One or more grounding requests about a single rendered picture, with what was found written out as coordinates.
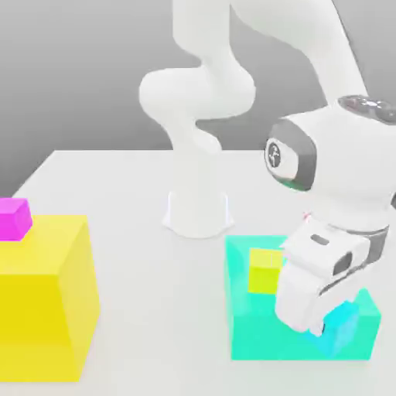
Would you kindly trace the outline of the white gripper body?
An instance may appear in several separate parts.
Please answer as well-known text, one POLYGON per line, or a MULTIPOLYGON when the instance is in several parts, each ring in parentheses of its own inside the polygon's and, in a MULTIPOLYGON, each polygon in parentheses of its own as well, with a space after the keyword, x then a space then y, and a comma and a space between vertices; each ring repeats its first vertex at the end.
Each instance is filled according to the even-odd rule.
POLYGON ((276 316, 288 327, 292 323, 310 327, 344 302, 353 302, 365 281, 364 271, 329 281, 288 261, 278 279, 276 316))

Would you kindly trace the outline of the small cyan cube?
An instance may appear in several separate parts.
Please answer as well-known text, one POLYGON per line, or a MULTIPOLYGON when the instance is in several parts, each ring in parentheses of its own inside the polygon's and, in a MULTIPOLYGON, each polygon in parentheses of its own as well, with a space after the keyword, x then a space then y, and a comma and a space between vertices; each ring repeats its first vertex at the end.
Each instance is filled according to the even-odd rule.
POLYGON ((326 358, 333 358, 354 338, 358 319, 358 305, 344 302, 325 316, 321 336, 307 331, 304 337, 326 358))

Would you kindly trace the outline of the small yellow cube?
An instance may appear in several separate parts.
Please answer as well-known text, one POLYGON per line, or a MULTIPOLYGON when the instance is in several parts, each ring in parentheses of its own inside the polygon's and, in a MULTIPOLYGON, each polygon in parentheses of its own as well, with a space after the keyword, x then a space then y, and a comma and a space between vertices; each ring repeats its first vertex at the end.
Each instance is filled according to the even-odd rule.
POLYGON ((248 287, 250 293, 274 295, 283 267, 282 252, 252 248, 249 252, 248 287))

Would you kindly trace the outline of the small magenta cube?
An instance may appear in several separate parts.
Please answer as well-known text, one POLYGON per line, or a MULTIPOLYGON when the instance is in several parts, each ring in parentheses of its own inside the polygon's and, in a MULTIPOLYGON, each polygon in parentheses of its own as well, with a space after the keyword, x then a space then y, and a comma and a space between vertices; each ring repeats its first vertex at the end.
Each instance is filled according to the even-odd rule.
POLYGON ((21 241, 32 227, 26 198, 0 197, 0 241, 21 241))

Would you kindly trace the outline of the large turquoise box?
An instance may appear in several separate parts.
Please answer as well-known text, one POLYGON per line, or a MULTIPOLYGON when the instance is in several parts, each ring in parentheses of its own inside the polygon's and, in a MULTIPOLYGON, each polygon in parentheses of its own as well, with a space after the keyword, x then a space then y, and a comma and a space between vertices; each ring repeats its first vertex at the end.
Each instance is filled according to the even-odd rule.
POLYGON ((275 296, 248 291, 249 252, 278 250, 284 235, 228 235, 225 238, 224 288, 232 360, 369 360, 381 324, 381 312, 363 289, 352 341, 335 357, 326 358, 305 337, 275 315, 275 296))

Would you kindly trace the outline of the large yellow box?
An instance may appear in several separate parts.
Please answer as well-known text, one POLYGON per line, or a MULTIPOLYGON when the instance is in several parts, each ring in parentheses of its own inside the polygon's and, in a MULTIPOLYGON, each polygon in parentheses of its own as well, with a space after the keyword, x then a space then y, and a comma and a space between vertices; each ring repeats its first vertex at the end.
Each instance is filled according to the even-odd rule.
POLYGON ((0 382, 77 382, 100 315, 87 217, 35 215, 0 242, 0 382))

